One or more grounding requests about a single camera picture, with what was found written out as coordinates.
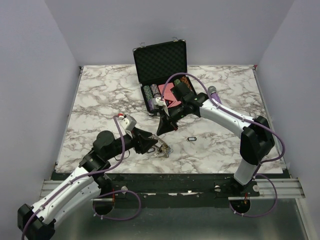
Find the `silver disc keyring holder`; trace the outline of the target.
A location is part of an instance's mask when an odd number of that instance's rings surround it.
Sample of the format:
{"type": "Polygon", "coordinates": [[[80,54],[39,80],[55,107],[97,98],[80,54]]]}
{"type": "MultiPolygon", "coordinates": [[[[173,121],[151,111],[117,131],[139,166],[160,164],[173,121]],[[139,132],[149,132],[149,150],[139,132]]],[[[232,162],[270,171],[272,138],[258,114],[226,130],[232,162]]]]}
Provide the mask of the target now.
{"type": "Polygon", "coordinates": [[[157,143],[151,147],[148,153],[154,153],[154,156],[157,158],[168,158],[173,149],[157,135],[153,134],[151,138],[157,140],[157,143]]]}

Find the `key with black tag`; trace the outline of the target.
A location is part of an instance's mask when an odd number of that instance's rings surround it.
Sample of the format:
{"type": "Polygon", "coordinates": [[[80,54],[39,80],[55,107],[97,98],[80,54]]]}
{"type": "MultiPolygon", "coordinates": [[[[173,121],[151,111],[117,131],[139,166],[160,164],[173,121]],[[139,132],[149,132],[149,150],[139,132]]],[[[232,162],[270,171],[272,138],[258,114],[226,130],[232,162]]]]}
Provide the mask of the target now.
{"type": "Polygon", "coordinates": [[[187,138],[187,141],[188,141],[188,142],[195,142],[195,141],[197,141],[197,137],[195,137],[195,136],[190,136],[190,137],[187,138]]]}

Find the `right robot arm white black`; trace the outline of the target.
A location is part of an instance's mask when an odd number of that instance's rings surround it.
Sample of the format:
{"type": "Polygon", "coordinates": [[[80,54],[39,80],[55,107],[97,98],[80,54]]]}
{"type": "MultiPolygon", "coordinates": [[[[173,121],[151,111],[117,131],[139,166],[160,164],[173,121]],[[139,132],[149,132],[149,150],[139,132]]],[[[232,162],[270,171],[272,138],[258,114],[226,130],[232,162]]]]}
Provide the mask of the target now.
{"type": "Polygon", "coordinates": [[[247,192],[248,183],[258,165],[275,146],[268,120],[263,116],[252,118],[229,108],[223,109],[219,102],[212,103],[206,93],[195,94],[182,82],[174,86],[171,92],[180,102],[175,107],[167,107],[166,101],[160,97],[155,99],[160,115],[156,134],[160,136],[176,131],[178,121],[190,114],[210,120],[231,131],[240,139],[239,152],[242,160],[233,175],[230,191],[236,196],[243,195],[247,192]]]}

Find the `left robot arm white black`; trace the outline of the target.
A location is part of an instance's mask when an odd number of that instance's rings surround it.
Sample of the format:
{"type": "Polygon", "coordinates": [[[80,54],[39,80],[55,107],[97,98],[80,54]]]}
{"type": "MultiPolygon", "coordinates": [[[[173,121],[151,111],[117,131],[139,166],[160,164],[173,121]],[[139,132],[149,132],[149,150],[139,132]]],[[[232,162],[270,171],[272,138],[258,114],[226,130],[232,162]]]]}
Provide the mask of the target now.
{"type": "Polygon", "coordinates": [[[100,132],[93,147],[79,166],[44,198],[33,205],[23,204],[17,211],[17,226],[22,239],[49,240],[58,225],[74,210],[96,197],[107,197],[113,190],[105,172],[112,170],[109,160],[134,149],[148,152],[158,140],[152,133],[133,128],[131,134],[115,138],[111,131],[100,132]]]}

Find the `pink playing card deck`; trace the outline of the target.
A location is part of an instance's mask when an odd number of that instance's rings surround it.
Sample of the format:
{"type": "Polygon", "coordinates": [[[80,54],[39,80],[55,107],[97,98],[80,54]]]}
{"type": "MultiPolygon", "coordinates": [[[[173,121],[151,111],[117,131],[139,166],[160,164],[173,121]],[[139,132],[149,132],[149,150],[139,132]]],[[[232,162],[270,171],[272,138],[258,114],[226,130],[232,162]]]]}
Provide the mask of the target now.
{"type": "Polygon", "coordinates": [[[176,99],[176,97],[173,95],[173,93],[171,91],[171,89],[174,86],[175,85],[172,82],[170,82],[167,84],[167,86],[164,90],[163,98],[164,98],[164,101],[165,101],[168,108],[173,108],[173,107],[179,106],[181,104],[181,102],[176,99]]]}

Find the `black poker chip case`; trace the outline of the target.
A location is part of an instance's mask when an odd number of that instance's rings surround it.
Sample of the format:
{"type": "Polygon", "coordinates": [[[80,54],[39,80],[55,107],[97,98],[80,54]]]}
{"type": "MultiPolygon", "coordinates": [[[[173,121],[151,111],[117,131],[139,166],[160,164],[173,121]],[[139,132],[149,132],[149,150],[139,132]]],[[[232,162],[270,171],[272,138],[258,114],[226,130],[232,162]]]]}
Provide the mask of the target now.
{"type": "Polygon", "coordinates": [[[150,94],[146,94],[145,86],[163,85],[168,78],[176,73],[171,82],[185,76],[187,70],[187,43],[184,39],[176,39],[153,45],[144,45],[132,50],[140,90],[151,117],[158,115],[152,106],[150,94]]]}

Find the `purple glitter toy microphone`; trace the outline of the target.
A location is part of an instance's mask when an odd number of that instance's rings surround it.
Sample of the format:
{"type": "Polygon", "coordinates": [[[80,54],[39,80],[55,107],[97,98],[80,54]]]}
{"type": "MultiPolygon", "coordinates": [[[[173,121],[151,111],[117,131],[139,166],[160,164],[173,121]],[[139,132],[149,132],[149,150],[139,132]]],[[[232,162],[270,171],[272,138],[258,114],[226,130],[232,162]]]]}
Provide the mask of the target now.
{"type": "Polygon", "coordinates": [[[215,100],[217,103],[222,104],[220,97],[218,95],[217,89],[214,86],[210,86],[208,89],[208,92],[210,93],[210,96],[213,100],[215,100]]]}

